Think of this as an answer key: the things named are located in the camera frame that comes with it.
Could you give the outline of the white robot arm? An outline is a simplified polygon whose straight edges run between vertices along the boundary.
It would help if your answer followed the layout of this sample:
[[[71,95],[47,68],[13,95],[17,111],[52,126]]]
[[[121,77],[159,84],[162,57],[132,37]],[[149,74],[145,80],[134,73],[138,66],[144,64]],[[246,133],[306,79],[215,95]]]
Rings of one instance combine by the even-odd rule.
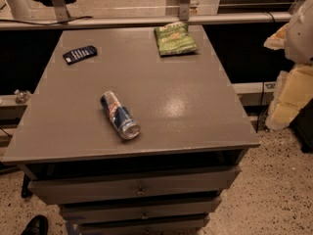
[[[313,0],[292,15],[286,32],[285,56],[296,64],[313,64]]]

